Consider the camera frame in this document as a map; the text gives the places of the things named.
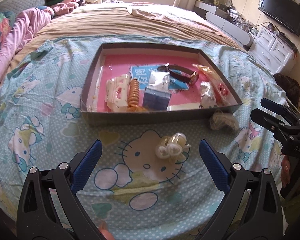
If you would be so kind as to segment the person's right hand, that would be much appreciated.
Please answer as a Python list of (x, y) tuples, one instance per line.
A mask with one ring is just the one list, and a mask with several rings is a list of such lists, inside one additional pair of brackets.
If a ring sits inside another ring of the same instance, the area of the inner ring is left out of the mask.
[(281, 162), (281, 183), (283, 188), (290, 183), (290, 162), (287, 155), (284, 156)]

